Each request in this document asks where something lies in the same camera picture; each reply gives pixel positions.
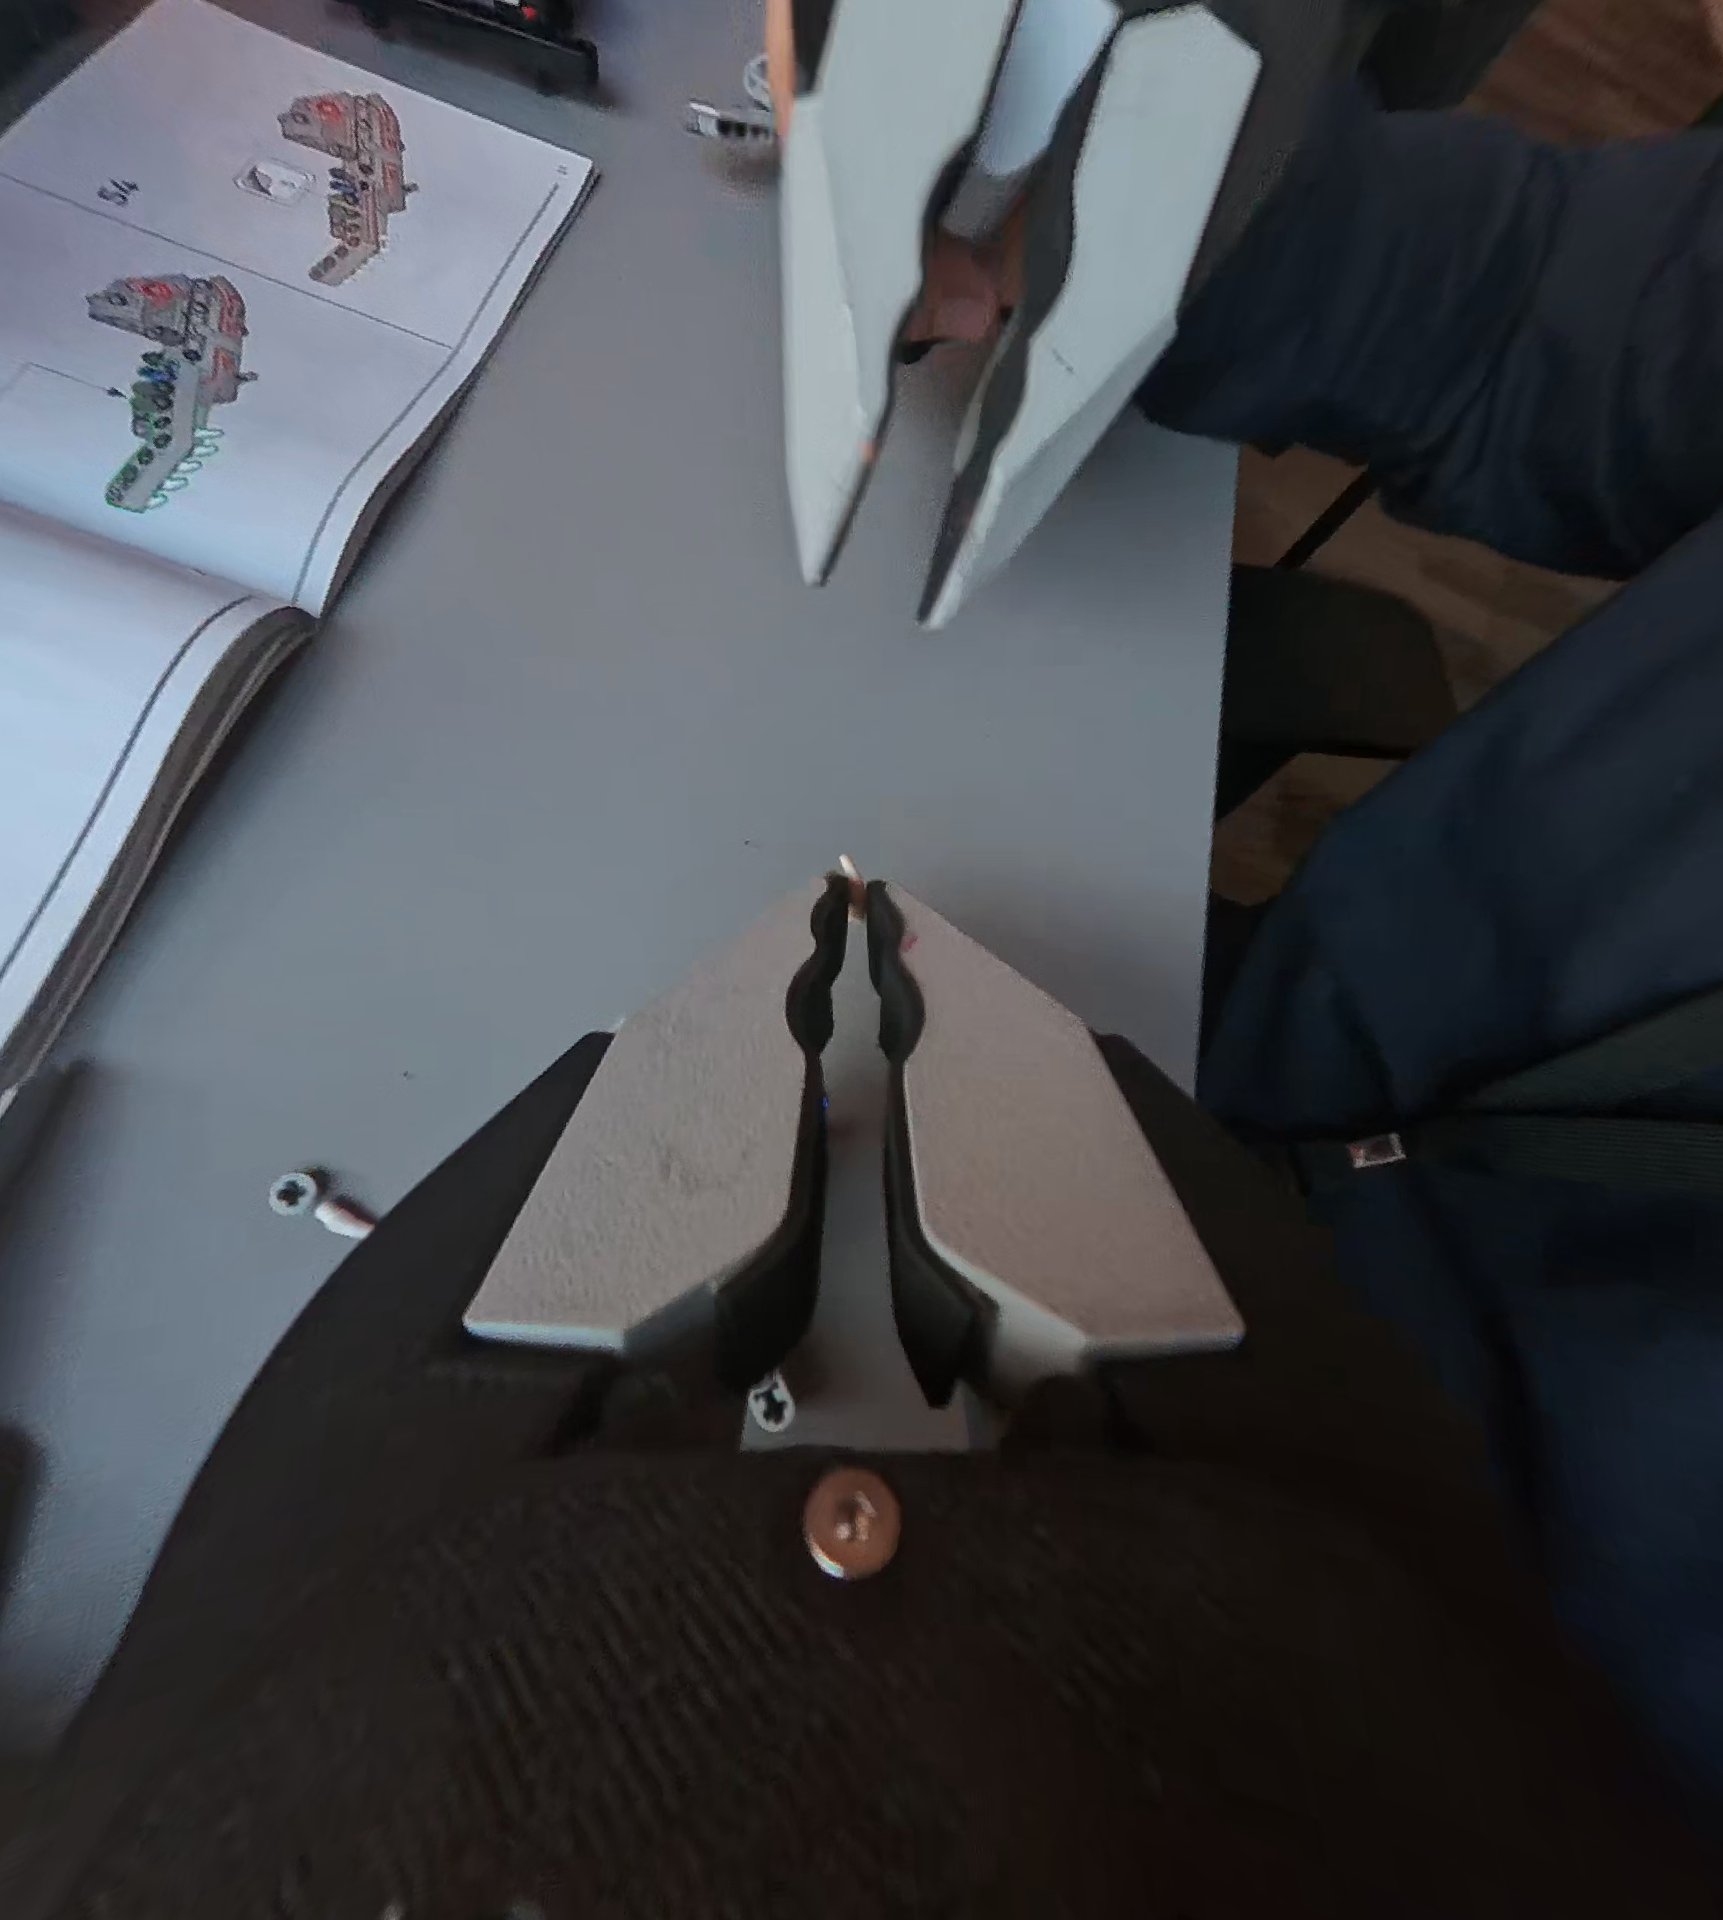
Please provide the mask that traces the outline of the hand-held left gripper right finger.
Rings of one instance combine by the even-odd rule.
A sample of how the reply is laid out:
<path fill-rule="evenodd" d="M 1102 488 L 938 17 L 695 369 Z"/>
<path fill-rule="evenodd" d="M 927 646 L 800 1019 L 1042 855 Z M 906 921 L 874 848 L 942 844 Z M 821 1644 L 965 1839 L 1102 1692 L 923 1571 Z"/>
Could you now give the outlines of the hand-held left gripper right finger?
<path fill-rule="evenodd" d="M 935 907 L 867 884 L 895 1331 L 930 1405 L 1019 1408 L 1247 1325 L 1096 1033 Z"/>

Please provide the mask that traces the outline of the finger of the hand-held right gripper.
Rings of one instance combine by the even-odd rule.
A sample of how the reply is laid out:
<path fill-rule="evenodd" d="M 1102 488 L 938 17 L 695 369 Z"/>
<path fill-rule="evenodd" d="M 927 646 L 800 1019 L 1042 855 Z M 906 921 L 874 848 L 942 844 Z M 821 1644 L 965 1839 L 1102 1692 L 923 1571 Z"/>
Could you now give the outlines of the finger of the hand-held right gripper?
<path fill-rule="evenodd" d="M 1260 77 L 1188 3 L 1121 14 L 1077 84 L 1022 208 L 1019 303 L 956 450 L 927 629 L 1008 567 L 1174 340 Z"/>
<path fill-rule="evenodd" d="M 895 407 L 927 232 L 987 124 L 1016 3 L 779 3 L 784 485 L 825 585 Z"/>

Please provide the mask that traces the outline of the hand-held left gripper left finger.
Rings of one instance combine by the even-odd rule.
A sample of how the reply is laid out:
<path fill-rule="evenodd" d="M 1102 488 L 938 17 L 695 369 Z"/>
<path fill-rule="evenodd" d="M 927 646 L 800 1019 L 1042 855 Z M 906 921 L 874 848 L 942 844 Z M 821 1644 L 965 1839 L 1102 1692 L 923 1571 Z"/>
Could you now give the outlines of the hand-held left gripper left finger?
<path fill-rule="evenodd" d="M 622 1021 L 464 1308 L 502 1347 L 703 1368 L 807 1335 L 822 1265 L 830 989 L 851 879 L 788 893 Z"/>

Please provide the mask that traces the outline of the person's right forearm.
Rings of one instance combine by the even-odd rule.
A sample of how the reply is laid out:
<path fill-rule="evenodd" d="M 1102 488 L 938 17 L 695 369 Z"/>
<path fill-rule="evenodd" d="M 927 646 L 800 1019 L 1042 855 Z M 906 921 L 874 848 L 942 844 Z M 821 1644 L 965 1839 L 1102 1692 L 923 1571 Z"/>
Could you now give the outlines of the person's right forearm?
<path fill-rule="evenodd" d="M 1723 131 L 1565 147 L 1345 91 L 1137 403 L 1513 562 L 1632 583 L 1693 543 L 1723 581 Z"/>

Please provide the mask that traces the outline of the small grey lego part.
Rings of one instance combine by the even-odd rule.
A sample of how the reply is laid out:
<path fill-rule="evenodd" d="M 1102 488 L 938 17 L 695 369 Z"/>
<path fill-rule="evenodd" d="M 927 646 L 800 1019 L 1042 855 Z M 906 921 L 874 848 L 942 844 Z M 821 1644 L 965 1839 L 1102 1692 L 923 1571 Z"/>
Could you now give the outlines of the small grey lego part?
<path fill-rule="evenodd" d="M 752 56 L 742 70 L 742 99 L 713 103 L 692 99 L 686 128 L 695 137 L 727 147 L 769 148 L 779 142 L 779 109 L 773 95 L 773 64 L 767 54 Z"/>

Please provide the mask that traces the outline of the black lego assembly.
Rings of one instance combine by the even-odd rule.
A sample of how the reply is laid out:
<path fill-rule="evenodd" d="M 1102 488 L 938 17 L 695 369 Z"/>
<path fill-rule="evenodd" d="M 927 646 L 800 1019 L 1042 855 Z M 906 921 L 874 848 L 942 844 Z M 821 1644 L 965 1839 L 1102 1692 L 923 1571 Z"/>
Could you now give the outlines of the black lego assembly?
<path fill-rule="evenodd" d="M 513 56 L 546 95 L 594 99 L 601 50 L 581 31 L 580 3 L 339 3 L 377 36 L 458 35 L 470 54 Z"/>

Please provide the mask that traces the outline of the lego instruction booklet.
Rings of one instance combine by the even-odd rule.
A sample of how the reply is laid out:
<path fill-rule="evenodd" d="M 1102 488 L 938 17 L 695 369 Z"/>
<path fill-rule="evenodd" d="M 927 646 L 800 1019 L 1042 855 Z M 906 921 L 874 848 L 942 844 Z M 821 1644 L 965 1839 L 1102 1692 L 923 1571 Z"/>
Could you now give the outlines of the lego instruction booklet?
<path fill-rule="evenodd" d="M 595 179 L 212 3 L 0 103 L 0 1140 Z"/>

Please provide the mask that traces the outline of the person's right hand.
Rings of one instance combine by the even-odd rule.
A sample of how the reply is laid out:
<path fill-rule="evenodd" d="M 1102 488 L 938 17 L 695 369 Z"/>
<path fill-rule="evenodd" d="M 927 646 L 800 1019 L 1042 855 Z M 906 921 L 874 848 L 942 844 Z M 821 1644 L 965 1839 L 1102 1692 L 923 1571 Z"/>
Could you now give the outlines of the person's right hand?
<path fill-rule="evenodd" d="M 923 256 L 923 284 L 898 340 L 903 364 L 951 344 L 984 344 L 1022 299 L 1022 252 L 1009 238 L 972 243 L 935 232 Z"/>

